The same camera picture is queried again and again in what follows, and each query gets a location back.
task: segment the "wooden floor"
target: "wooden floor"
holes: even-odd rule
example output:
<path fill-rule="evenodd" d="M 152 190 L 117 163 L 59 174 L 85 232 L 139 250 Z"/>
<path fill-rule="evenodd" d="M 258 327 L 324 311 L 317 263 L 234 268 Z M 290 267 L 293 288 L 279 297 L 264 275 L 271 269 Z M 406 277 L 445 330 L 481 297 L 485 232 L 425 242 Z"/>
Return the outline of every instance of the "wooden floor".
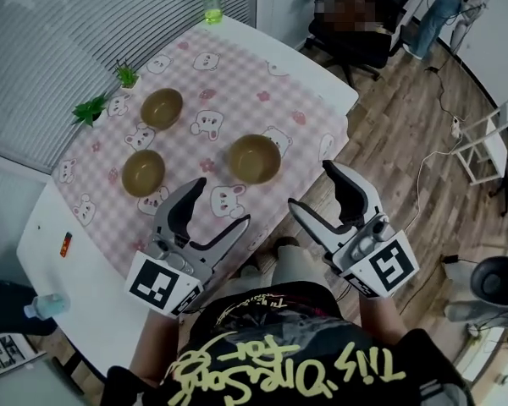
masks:
<path fill-rule="evenodd" d="M 308 57 L 323 61 L 320 52 L 307 52 Z M 430 65 L 439 67 L 448 57 L 436 45 Z M 350 142 L 336 161 L 353 167 L 377 188 L 394 228 L 404 229 L 417 213 L 417 174 L 422 159 L 432 151 L 448 152 L 455 144 L 450 135 L 451 116 L 439 106 L 441 92 L 436 75 L 425 72 L 425 63 L 405 55 L 403 50 L 382 70 L 382 79 L 374 82 L 365 74 L 355 72 L 354 79 L 360 100 L 349 114 Z M 340 68 L 331 68 L 341 79 Z M 446 92 L 444 107 L 467 118 L 467 123 L 492 110 L 474 81 L 451 59 L 440 72 Z M 422 327 L 449 359 L 460 353 L 466 338 L 463 326 L 448 322 L 441 313 L 449 296 L 450 284 L 439 264 L 441 255 L 459 254 L 480 261 L 488 252 L 478 243 L 508 242 L 508 216 L 499 216 L 500 203 L 490 199 L 488 192 L 495 184 L 476 187 L 453 156 L 434 155 L 425 161 L 419 181 L 422 213 L 407 231 L 408 239 L 421 266 L 420 272 L 399 292 L 395 302 L 409 328 Z M 340 212 L 334 199 L 333 184 L 323 175 L 303 199 L 323 217 L 336 223 Z M 321 257 L 322 249 L 312 242 L 299 225 L 287 216 L 268 238 L 257 254 L 260 267 L 269 276 L 274 260 L 268 254 L 278 236 L 296 236 L 301 246 Z M 333 275 L 320 261 L 336 297 L 347 289 L 346 283 Z M 343 317 L 361 323 L 357 293 L 351 290 L 340 302 Z M 182 326 L 181 342 L 187 339 L 191 317 Z M 72 353 L 64 336 L 52 336 L 52 347 L 41 346 L 59 354 L 64 361 Z M 89 399 L 98 403 L 101 384 L 84 368 L 77 380 Z"/>

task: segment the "pink checkered tablecloth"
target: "pink checkered tablecloth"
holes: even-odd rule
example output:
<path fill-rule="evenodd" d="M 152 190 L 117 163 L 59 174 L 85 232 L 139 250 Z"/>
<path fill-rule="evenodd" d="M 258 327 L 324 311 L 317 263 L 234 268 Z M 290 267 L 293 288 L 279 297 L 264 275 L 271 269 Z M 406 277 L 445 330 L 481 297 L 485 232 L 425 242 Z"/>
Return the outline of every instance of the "pink checkered tablecloth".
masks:
<path fill-rule="evenodd" d="M 251 214 L 245 236 L 217 266 L 213 280 L 231 272 L 273 231 L 322 173 L 320 161 L 344 147 L 346 116 L 247 50 L 197 26 L 167 45 L 139 72 L 139 88 L 118 91 L 95 128 L 86 128 L 66 151 L 53 177 L 91 239 L 127 277 L 136 250 L 144 250 L 157 206 L 180 185 L 204 176 L 207 185 L 189 224 L 205 244 L 236 218 Z M 179 121 L 157 132 L 140 119 L 141 104 L 164 87 L 181 93 Z M 226 165 L 229 146 L 244 134 L 265 134 L 283 157 L 269 183 L 244 185 Z M 166 164 L 163 187 L 136 199 L 121 183 L 121 169 L 142 149 Z"/>

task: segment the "white folding chair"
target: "white folding chair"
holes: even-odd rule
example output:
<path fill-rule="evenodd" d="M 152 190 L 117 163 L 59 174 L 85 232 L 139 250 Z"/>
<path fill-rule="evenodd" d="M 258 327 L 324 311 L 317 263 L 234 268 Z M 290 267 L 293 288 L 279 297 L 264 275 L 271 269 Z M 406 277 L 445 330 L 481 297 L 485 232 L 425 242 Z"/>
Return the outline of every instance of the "white folding chair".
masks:
<path fill-rule="evenodd" d="M 485 124 L 485 130 L 481 130 L 481 126 Z M 508 101 L 502 104 L 495 111 L 487 115 L 485 118 L 478 120 L 472 125 L 462 130 L 463 140 L 466 142 L 465 145 L 455 149 L 452 154 L 456 155 L 463 167 L 468 173 L 471 179 L 471 185 L 483 184 L 490 180 L 503 178 L 505 176 L 506 169 L 506 158 L 508 157 L 508 150 L 506 149 L 505 143 L 500 136 L 500 132 L 508 128 Z M 474 140 L 472 130 L 479 132 L 479 138 Z M 483 154 L 480 152 L 478 145 L 483 145 L 483 150 L 486 152 Z M 471 169 L 472 159 L 476 154 L 477 162 L 486 162 L 491 160 L 494 165 L 496 173 L 483 177 L 477 178 Z"/>

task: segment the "brown bowl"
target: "brown bowl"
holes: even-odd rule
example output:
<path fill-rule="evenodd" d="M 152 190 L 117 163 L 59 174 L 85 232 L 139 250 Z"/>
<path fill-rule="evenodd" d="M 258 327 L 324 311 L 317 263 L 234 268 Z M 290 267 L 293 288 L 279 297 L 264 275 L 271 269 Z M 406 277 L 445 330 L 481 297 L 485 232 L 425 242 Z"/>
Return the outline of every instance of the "brown bowl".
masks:
<path fill-rule="evenodd" d="M 147 197 L 160 187 L 165 172 L 163 159 L 155 151 L 138 151 L 122 169 L 122 185 L 134 197 Z"/>
<path fill-rule="evenodd" d="M 264 184 L 279 172 L 279 148 L 263 135 L 245 135 L 229 148 L 228 165 L 246 184 Z"/>
<path fill-rule="evenodd" d="M 161 89 L 149 95 L 141 106 L 141 120 L 156 129 L 165 130 L 179 120 L 183 97 L 175 89 Z"/>

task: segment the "person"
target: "person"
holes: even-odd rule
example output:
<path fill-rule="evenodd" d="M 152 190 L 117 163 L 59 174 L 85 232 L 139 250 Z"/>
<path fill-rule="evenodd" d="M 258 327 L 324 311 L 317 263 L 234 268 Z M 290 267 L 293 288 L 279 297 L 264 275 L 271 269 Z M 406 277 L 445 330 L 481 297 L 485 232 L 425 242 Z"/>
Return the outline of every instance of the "person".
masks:
<path fill-rule="evenodd" d="M 405 51 L 422 60 L 440 35 L 442 27 L 461 11 L 461 3 L 467 0 L 435 0 L 420 22 L 419 30 Z"/>
<path fill-rule="evenodd" d="M 359 327 L 342 318 L 296 240 L 273 249 L 272 285 L 209 304 L 179 358 L 178 322 L 150 312 L 130 369 L 109 369 L 101 405 L 473 404 L 453 365 L 424 330 L 406 329 L 392 298 L 360 295 Z M 235 291 L 261 277 L 248 268 Z"/>

